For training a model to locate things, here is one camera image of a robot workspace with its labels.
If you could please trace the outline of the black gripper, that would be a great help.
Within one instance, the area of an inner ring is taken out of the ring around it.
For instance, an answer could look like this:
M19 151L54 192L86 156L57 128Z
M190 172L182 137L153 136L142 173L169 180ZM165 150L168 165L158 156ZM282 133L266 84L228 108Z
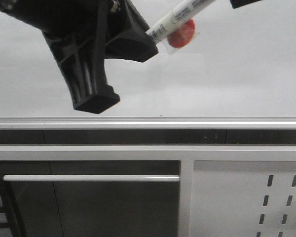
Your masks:
M237 9L249 4L253 4L261 0L230 0L231 6L233 9Z
M105 53L136 62L158 54L130 0L0 0L0 12L42 31L77 111L100 114L120 101Z

